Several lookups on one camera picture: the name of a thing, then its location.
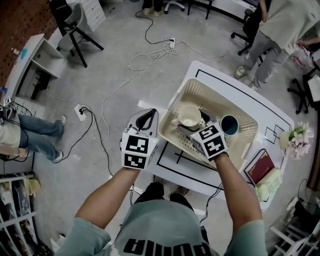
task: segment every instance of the concrete floor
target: concrete floor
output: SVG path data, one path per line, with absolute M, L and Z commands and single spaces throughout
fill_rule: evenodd
M 161 44 L 148 44 L 144 38 L 150 25 L 146 19 L 138 19 L 135 12 L 141 9 L 142 2 L 114 4 L 111 14 L 108 11 L 106 21 L 95 31 L 93 37 L 104 47 L 103 51 L 94 45 L 81 45 L 88 68 L 84 68 L 80 59 L 70 57 L 67 67 L 59 79 L 50 83 L 49 94 L 62 99 L 68 99 L 76 104 L 88 106 L 98 119 L 102 138 L 107 135 L 107 128 L 102 120 L 101 108 L 103 99 L 114 92 L 119 86 L 131 78 L 135 71 L 129 69 L 130 59 L 138 54 L 160 50 Z M 192 6 L 190 16 L 178 8 L 170 8 L 168 15 L 153 17 L 154 24 L 147 38 L 151 42 L 160 41 L 162 36 L 170 36 L 188 42 L 198 51 L 207 56 L 223 54 L 229 44 L 230 51 L 225 57 L 206 59 L 189 50 L 179 55 L 166 55 L 157 60 L 145 71 L 141 71 L 130 83 L 108 98 L 104 104 L 104 116 L 110 127 L 109 139 L 104 143 L 110 156 L 110 169 L 115 173 L 120 168 L 119 140 L 129 117 L 140 110 L 139 100 L 146 100 L 159 107 L 167 106 L 174 92 L 180 86 L 190 63 L 201 61 L 227 75 L 233 76 L 244 56 L 238 56 L 239 49 L 244 47 L 241 39 L 230 40 L 234 30 L 240 30 L 242 25 L 223 14 L 211 11 L 205 20 L 206 11 Z M 134 65 L 143 67 L 150 58 L 140 58 Z M 243 79 L 249 84 L 251 72 Z M 291 59 L 279 68 L 268 83 L 259 91 L 264 97 L 282 109 L 295 122 L 310 123 L 316 127 L 316 113 L 313 109 L 309 114 L 295 114 L 297 99 L 287 92 L 292 78 L 301 77 Z M 90 117 L 80 122 L 74 105 L 61 102 L 42 93 L 39 100 L 46 106 L 46 118 L 54 121 L 62 114 L 67 116 L 65 133 L 57 148 L 65 153 L 90 125 Z M 308 178 L 314 155 L 314 147 L 302 160 L 290 160 L 286 166 L 283 183 L 276 193 L 270 207 L 263 213 L 266 230 L 267 247 L 271 248 L 274 237 L 269 234 L 271 224 L 283 225 L 286 206 L 297 195 L 302 179 Z M 34 171 L 38 175 L 42 190 L 36 197 L 36 227 L 39 237 L 47 245 L 50 238 L 56 239 L 59 233 L 67 234 L 78 208 L 86 197 L 109 178 L 107 158 L 100 145 L 95 144 L 92 133 L 87 134 L 72 150 L 68 159 L 59 164 L 53 164 L 42 155 L 35 157 Z M 151 174 L 141 172 L 136 184 L 145 189 L 151 181 Z M 207 196 L 190 191 L 186 195 L 191 205 L 199 210 L 205 210 Z M 123 202 L 120 211 L 106 230 L 115 239 L 130 207 L 129 197 Z M 208 219 L 204 222 L 208 231 L 210 245 L 223 254 L 232 235 L 232 221 L 226 202 L 212 199 L 208 208 Z

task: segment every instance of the white desk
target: white desk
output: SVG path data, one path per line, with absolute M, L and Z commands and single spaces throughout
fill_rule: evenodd
M 207 84 L 213 90 L 238 105 L 258 122 L 257 137 L 246 156 L 246 162 L 249 163 L 259 150 L 264 148 L 283 175 L 288 157 L 284 156 L 279 147 L 279 135 L 283 131 L 294 127 L 294 121 L 248 86 L 199 61 L 191 63 L 181 86 L 190 78 L 197 78 Z M 160 140 L 158 150 L 147 171 L 208 196 L 215 193 L 221 183 L 217 171 L 164 139 Z M 244 172 L 242 172 L 242 175 L 251 184 Z M 260 203 L 263 210 L 269 207 L 273 197 L 274 195 Z M 217 198 L 226 199 L 223 190 L 218 194 Z
M 33 35 L 26 42 L 6 82 L 6 97 L 15 98 L 19 84 L 30 62 L 56 78 L 60 76 L 67 59 L 44 38 L 44 35 Z

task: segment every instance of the mug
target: mug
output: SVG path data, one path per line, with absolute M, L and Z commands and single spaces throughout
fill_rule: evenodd
M 233 115 L 227 114 L 222 117 L 220 127 L 225 135 L 232 136 L 238 132 L 239 124 Z
M 199 109 L 192 105 L 185 105 L 179 109 L 178 118 L 171 121 L 171 125 L 183 125 L 191 129 L 197 128 L 201 120 Z

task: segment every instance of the beige basket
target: beige basket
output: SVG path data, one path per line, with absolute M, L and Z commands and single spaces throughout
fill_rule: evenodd
M 178 117 L 178 111 L 184 105 L 208 110 L 216 115 L 218 122 L 225 115 L 236 117 L 239 123 L 238 133 L 234 136 L 225 136 L 225 141 L 231 161 L 240 170 L 243 167 L 244 156 L 255 140 L 258 131 L 256 120 L 230 100 L 195 78 L 189 79 L 183 88 L 174 95 L 167 107 L 168 112 L 158 126 L 158 134 L 171 144 L 213 167 L 216 167 L 214 161 L 210 162 L 199 153 L 193 147 L 193 143 L 177 127 L 171 125 L 171 121 Z M 201 120 L 200 126 L 205 128 L 203 120 Z

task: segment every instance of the brown wall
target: brown wall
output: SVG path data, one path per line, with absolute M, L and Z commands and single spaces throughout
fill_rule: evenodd
M 0 0 L 0 86 L 5 86 L 17 56 L 28 39 L 45 34 L 48 39 L 57 24 L 49 0 Z

